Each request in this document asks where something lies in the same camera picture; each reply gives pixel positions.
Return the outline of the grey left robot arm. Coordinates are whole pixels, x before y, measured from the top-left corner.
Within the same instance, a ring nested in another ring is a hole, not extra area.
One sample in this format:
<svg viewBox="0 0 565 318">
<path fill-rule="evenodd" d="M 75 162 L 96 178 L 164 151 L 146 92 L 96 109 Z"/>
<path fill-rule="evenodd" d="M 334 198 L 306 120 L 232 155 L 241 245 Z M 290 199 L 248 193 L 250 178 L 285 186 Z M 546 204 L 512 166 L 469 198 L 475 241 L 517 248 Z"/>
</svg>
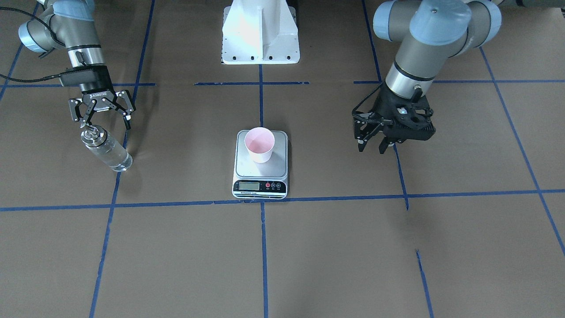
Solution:
<svg viewBox="0 0 565 318">
<path fill-rule="evenodd" d="M 369 111 L 352 111 L 358 150 L 378 133 L 381 154 L 393 144 L 429 140 L 436 132 L 426 93 L 450 57 L 479 48 L 502 26 L 488 0 L 406 0 L 381 4 L 373 17 L 378 38 L 401 45 Z"/>
</svg>

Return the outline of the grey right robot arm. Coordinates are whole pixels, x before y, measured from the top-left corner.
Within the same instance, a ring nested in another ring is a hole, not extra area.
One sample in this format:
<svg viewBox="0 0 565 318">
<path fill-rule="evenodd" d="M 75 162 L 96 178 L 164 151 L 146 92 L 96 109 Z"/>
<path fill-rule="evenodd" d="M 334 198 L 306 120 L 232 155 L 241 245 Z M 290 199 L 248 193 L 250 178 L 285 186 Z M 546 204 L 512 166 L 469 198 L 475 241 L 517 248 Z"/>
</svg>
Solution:
<svg viewBox="0 0 565 318">
<path fill-rule="evenodd" d="M 84 127 L 91 125 L 94 113 L 115 110 L 130 129 L 136 107 L 128 90 L 114 90 L 94 24 L 94 2 L 43 0 L 41 4 L 44 12 L 19 27 L 19 38 L 42 56 L 56 49 L 67 51 L 72 66 L 58 75 L 59 81 L 64 87 L 77 85 L 82 92 L 81 98 L 68 102 L 72 119 Z"/>
</svg>

